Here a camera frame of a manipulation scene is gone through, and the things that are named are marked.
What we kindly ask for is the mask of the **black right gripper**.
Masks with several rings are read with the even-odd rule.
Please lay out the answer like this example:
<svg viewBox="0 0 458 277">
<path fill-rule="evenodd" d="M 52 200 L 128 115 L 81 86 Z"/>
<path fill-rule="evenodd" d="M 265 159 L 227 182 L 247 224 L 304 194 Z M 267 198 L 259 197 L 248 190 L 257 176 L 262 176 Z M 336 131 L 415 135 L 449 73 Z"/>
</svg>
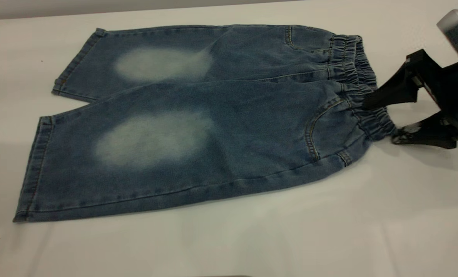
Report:
<svg viewBox="0 0 458 277">
<path fill-rule="evenodd" d="M 455 149 L 458 142 L 458 62 L 442 68 L 426 51 L 412 53 L 387 82 L 366 96 L 363 109 L 417 102 L 419 89 L 425 89 L 440 110 L 424 120 L 398 128 L 391 142 Z"/>
</svg>

